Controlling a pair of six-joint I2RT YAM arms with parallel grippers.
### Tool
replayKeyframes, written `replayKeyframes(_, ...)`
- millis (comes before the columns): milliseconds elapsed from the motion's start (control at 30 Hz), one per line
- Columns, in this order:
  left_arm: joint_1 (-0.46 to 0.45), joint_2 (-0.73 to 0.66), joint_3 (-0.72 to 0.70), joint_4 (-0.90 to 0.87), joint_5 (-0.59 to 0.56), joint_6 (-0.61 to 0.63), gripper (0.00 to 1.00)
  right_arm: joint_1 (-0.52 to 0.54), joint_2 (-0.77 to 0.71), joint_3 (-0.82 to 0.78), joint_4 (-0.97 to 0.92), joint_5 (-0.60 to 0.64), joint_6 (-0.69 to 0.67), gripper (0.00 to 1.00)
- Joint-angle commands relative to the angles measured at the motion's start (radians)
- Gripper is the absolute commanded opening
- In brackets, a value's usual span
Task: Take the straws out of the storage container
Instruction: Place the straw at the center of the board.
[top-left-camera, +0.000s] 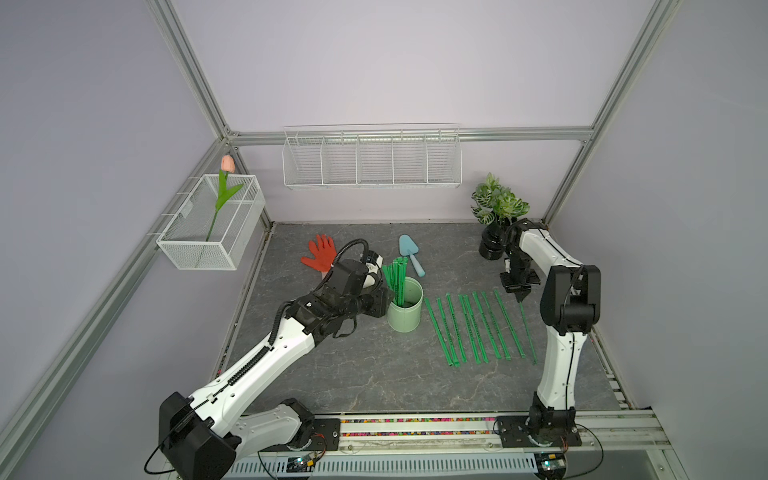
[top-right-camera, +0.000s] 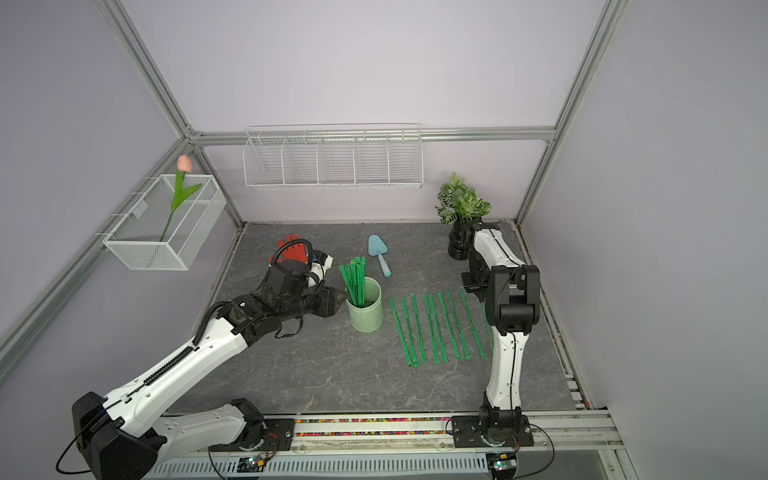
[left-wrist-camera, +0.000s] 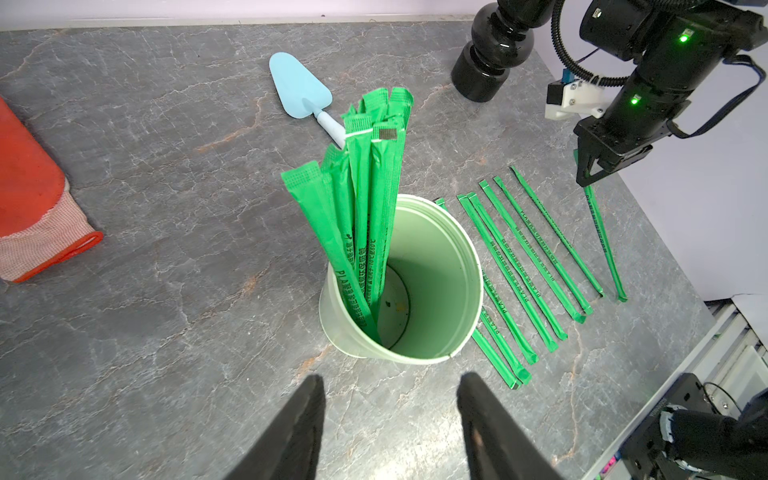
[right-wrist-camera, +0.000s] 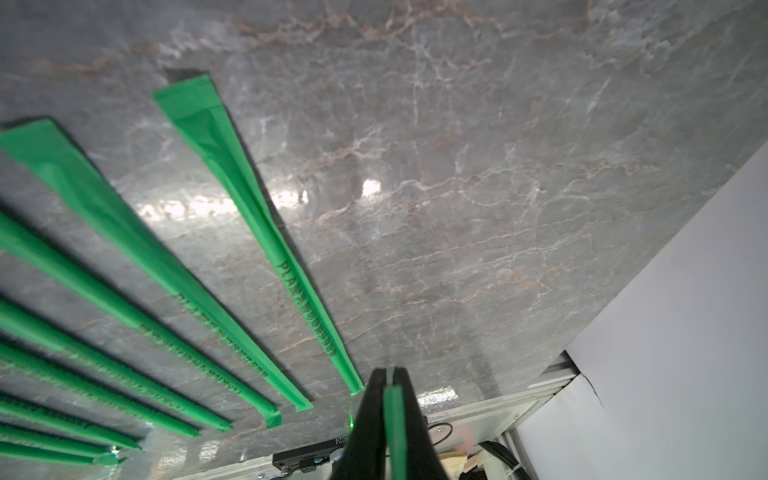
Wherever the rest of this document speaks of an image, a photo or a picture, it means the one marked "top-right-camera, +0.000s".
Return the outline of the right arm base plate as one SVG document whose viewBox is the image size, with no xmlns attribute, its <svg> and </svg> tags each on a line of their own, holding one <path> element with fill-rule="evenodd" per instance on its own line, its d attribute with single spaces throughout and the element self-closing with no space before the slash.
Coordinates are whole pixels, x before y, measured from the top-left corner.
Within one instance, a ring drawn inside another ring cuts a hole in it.
<svg viewBox="0 0 768 480">
<path fill-rule="evenodd" d="M 453 416 L 446 422 L 446 432 L 456 448 L 532 447 L 535 444 L 532 427 L 523 415 L 518 425 L 482 426 L 478 415 Z"/>
</svg>

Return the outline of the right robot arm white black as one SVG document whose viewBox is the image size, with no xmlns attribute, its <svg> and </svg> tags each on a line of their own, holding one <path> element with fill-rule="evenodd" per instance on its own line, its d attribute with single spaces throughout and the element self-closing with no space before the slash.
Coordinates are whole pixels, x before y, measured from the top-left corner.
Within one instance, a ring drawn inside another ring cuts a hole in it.
<svg viewBox="0 0 768 480">
<path fill-rule="evenodd" d="M 462 235 L 469 261 L 463 286 L 483 303 L 493 346 L 479 426 L 486 440 L 501 443 L 524 429 L 520 380 L 525 347 L 541 314 L 540 271 L 514 254 L 494 224 L 475 220 Z"/>
</svg>

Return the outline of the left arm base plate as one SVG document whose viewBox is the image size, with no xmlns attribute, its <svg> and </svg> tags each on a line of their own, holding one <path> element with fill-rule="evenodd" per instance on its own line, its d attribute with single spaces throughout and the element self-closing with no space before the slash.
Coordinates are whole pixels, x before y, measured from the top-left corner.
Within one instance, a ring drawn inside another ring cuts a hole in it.
<svg viewBox="0 0 768 480">
<path fill-rule="evenodd" d="M 291 449 L 296 420 L 288 417 L 267 418 L 260 427 L 246 428 L 234 442 L 210 447 L 212 452 L 266 451 L 282 452 Z"/>
</svg>

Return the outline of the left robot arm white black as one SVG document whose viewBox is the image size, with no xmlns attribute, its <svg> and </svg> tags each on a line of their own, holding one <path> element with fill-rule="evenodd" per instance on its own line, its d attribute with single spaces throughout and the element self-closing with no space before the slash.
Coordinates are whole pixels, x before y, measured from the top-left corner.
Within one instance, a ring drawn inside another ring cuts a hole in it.
<svg viewBox="0 0 768 480">
<path fill-rule="evenodd" d="M 97 479 L 141 479 L 156 465 L 199 449 L 259 449 L 273 433 L 247 399 L 216 409 L 168 415 L 168 409 L 218 366 L 261 338 L 284 338 L 287 320 L 328 318 L 347 299 L 318 264 L 269 266 L 252 292 L 212 305 L 194 336 L 165 359 L 106 395 L 88 392 L 72 406 L 72 444 Z"/>
</svg>

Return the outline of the light green metal cup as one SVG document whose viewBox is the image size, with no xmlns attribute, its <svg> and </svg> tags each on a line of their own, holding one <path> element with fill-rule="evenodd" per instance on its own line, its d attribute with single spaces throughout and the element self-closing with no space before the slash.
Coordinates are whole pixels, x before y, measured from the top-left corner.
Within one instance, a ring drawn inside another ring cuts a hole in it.
<svg viewBox="0 0 768 480">
<path fill-rule="evenodd" d="M 382 290 L 377 280 L 366 277 L 364 279 L 363 306 L 358 307 L 352 303 L 352 297 L 346 300 L 352 326 L 361 333 L 371 333 L 383 324 Z"/>
</svg>

